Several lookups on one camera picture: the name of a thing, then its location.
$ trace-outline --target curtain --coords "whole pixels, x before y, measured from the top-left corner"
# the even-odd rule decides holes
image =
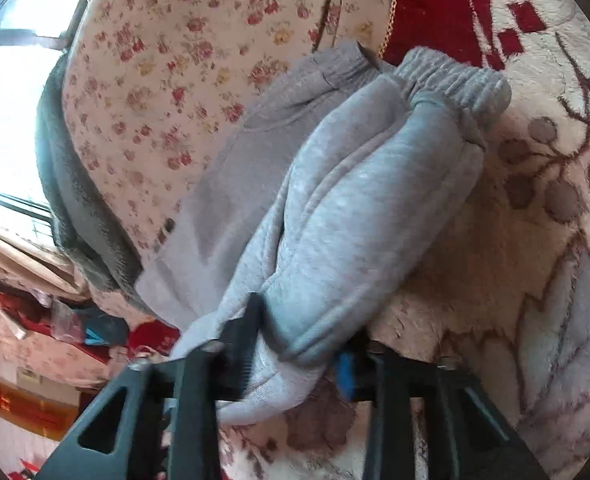
[[[0,280],[21,288],[83,301],[88,284],[63,254],[0,230]]]

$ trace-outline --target dark gray blanket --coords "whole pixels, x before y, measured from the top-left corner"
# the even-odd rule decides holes
[[[55,245],[99,290],[120,290],[139,310],[152,311],[135,292],[139,255],[79,159],[64,121],[62,82],[68,55],[48,76],[37,107],[35,152],[50,203]]]

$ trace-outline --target plastic bag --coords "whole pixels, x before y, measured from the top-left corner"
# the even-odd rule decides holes
[[[45,306],[46,308],[50,308],[53,303],[53,297],[50,294],[46,294],[46,292],[41,292],[36,288],[29,288],[28,291],[33,295],[33,297],[40,302],[41,306]]]
[[[83,343],[86,339],[84,321],[75,311],[59,300],[53,300],[50,333],[64,343]]]

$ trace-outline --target window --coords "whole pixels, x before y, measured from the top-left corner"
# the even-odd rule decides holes
[[[60,50],[70,43],[80,0],[7,0],[0,10],[0,193],[46,204],[34,152],[36,108]],[[25,38],[46,36],[43,43]],[[52,244],[50,226],[0,205],[0,227]]]

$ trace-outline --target fleece fabric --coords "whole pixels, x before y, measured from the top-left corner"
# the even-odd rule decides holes
[[[64,54],[48,76],[35,126],[37,169],[50,205],[53,240],[99,290],[120,290],[131,305],[152,314],[135,292],[142,271],[137,250],[82,164],[66,127],[61,99],[67,63]]]
[[[174,231],[137,282],[159,317],[185,330],[217,309],[297,150],[329,112],[379,73],[352,41],[305,57],[266,89],[184,197]]]
[[[498,72],[417,48],[314,128],[217,311],[172,352],[216,338],[250,292],[263,295],[251,383],[242,402],[220,404],[222,423],[250,424],[305,399],[463,204],[482,171],[484,133],[509,103]]]

